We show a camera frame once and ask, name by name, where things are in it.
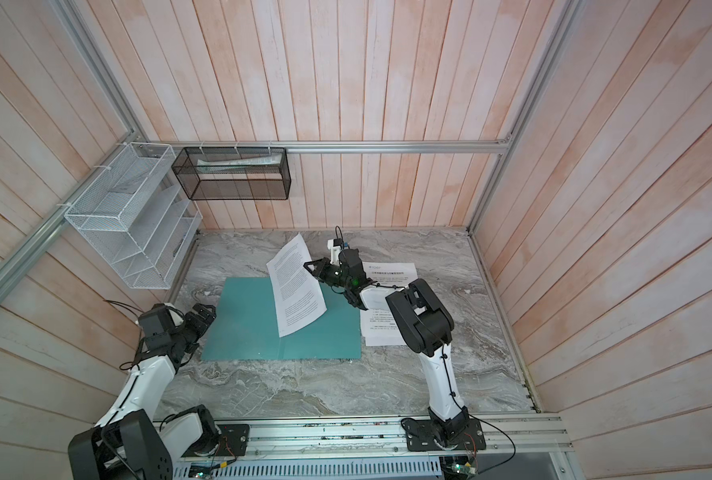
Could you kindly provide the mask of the printed paper sheet dense text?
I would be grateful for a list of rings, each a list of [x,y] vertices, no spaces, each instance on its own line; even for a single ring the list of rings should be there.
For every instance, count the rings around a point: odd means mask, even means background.
[[[298,234],[267,263],[281,338],[307,327],[327,310],[318,281],[304,268],[311,260]]]

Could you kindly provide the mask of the green file folder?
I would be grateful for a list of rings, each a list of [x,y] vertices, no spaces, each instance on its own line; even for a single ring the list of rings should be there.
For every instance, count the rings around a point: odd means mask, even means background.
[[[206,334],[204,361],[359,359],[360,311],[330,288],[327,311],[310,325],[281,337],[271,279],[229,278],[217,318]]]

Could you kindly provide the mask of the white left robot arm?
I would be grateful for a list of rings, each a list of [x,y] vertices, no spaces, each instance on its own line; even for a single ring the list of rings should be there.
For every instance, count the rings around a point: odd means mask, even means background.
[[[174,462],[184,454],[216,454],[221,431],[205,406],[176,413],[160,425],[153,421],[166,388],[216,317],[216,307],[202,303],[187,312],[158,303],[139,315],[143,335],[121,393],[69,444],[75,479],[171,479]]]

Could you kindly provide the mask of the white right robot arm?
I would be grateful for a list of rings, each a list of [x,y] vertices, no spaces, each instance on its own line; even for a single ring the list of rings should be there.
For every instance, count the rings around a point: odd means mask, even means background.
[[[367,276],[357,249],[338,241],[336,257],[309,260],[303,268],[320,283],[344,296],[361,311],[386,310],[404,344],[419,356],[429,390],[429,419],[406,418],[409,439],[431,448],[452,449],[463,440],[471,415],[462,399],[450,359],[454,320],[430,285],[416,279],[406,285],[383,285]]]

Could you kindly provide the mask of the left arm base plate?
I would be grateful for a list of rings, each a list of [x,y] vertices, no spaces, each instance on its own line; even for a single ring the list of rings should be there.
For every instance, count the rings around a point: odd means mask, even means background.
[[[218,423],[220,440],[214,453],[216,458],[237,459],[247,453],[250,425],[247,423]]]

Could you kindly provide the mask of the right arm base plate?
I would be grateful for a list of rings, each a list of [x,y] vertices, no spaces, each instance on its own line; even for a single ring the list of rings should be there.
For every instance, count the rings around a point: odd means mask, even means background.
[[[446,431],[434,420],[405,417],[400,421],[410,452],[441,450],[478,452],[486,449],[486,440],[478,421],[469,419],[461,429]]]

